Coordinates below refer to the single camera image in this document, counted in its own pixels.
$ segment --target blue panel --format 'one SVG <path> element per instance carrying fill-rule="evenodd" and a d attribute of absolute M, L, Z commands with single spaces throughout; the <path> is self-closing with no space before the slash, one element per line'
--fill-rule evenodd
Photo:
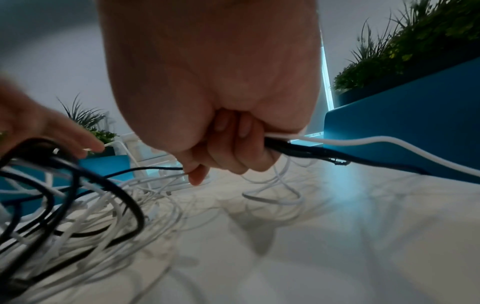
<path fill-rule="evenodd" d="M 129 157 L 126 155 L 118 155 L 118 156 L 108 156 L 108 157 L 102 157 L 102 158 L 92 158 L 92 159 L 83 159 L 80 160 L 79 162 L 80 166 L 88 169 L 92 172 L 95 172 L 99 175 L 108 175 L 112 174 L 115 172 L 119 172 L 122 170 L 126 170 L 130 168 L 130 160 Z M 18 169 L 24 173 L 27 173 L 39 180 L 45 181 L 45 175 L 43 171 L 38 171 L 30 168 L 25 168 L 25 167 L 15 167 L 15 169 Z M 127 181 L 130 180 L 134 177 L 133 173 L 126 173 L 122 174 L 118 177 L 115 177 L 115 179 L 121 180 L 121 181 Z M 70 183 L 63 179 L 63 178 L 54 178 L 53 179 L 53 185 L 54 187 L 59 187 L 59 186 L 67 186 Z M 8 184 L 4 178 L 0 178 L 0 189 L 3 190 L 14 190 L 10 184 Z M 22 198 L 26 197 L 27 195 L 24 194 L 18 194 L 18 195 L 7 195 L 7 194 L 0 194 L 0 201 L 6 201 L 6 200 L 11 200 L 11 199 L 16 199 L 16 198 Z M 55 198 L 55 203 L 59 204 L 61 203 L 62 200 L 59 198 Z M 23 207 L 23 215 L 26 214 L 31 214 L 35 212 L 39 207 L 40 207 L 40 200 L 35 200 L 31 202 L 26 202 L 22 204 Z"/>
<path fill-rule="evenodd" d="M 324 137 L 386 135 L 432 154 L 480 169 L 480 58 L 418 79 L 327 113 Z M 388 143 L 333 147 L 354 156 L 425 169 L 434 176 L 480 183 L 480 178 L 436 165 Z"/>

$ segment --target potted plant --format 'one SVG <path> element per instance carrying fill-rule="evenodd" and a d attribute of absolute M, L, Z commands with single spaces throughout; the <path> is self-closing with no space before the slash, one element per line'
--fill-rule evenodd
<path fill-rule="evenodd" d="M 354 60 L 335 78 L 340 107 L 325 117 L 325 138 L 393 136 L 480 169 L 480 1 L 416 0 L 397 15 L 383 35 L 364 25 Z M 391 144 L 329 148 L 480 183 Z"/>
<path fill-rule="evenodd" d="M 65 113 L 70 119 L 72 119 L 85 129 L 89 130 L 104 144 L 108 144 L 114 141 L 114 138 L 115 136 L 117 136 L 117 134 L 105 130 L 98 130 L 99 122 L 106 118 L 105 112 L 102 112 L 101 109 L 84 109 L 79 100 L 79 94 L 75 96 L 70 108 L 65 106 L 65 104 L 63 104 L 60 99 L 58 99 L 58 101 L 61 103 L 63 109 L 65 110 Z M 106 147 L 102 153 L 89 153 L 88 158 L 98 158 L 114 155 L 114 148 Z"/>

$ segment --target hand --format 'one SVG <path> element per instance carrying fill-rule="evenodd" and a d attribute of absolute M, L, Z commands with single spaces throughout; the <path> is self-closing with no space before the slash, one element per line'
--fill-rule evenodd
<path fill-rule="evenodd" d="M 192 184 L 209 167 L 268 169 L 278 155 L 265 132 L 309 123 L 320 86 L 315 0 L 97 3 L 120 111 Z"/>
<path fill-rule="evenodd" d="M 0 156 L 22 141 L 44 137 L 64 146 L 74 156 L 87 155 L 104 149 L 103 143 L 67 116 L 43 107 L 7 81 L 0 79 Z"/>

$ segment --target tabletop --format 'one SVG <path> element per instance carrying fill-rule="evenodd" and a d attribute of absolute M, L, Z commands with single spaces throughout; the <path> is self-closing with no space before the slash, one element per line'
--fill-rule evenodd
<path fill-rule="evenodd" d="M 325 162 L 285 178 L 303 205 L 243 199 L 258 185 L 220 171 L 174 193 L 185 204 L 175 258 L 137 302 L 480 302 L 479 185 Z"/>

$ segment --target bush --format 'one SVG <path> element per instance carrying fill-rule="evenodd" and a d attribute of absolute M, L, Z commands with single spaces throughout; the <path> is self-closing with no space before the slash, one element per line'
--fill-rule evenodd
<path fill-rule="evenodd" d="M 417 0 L 410 6 L 404 4 L 400 17 L 392 19 L 390 15 L 390 20 L 395 29 L 387 34 L 387 27 L 376 41 L 368 25 L 366 38 L 362 30 L 359 46 L 352 52 L 355 61 L 335 78 L 334 89 L 338 93 L 363 88 L 388 75 L 402 74 L 425 59 L 478 40 L 480 0 L 439 0 L 436 5 L 430 0 Z"/>

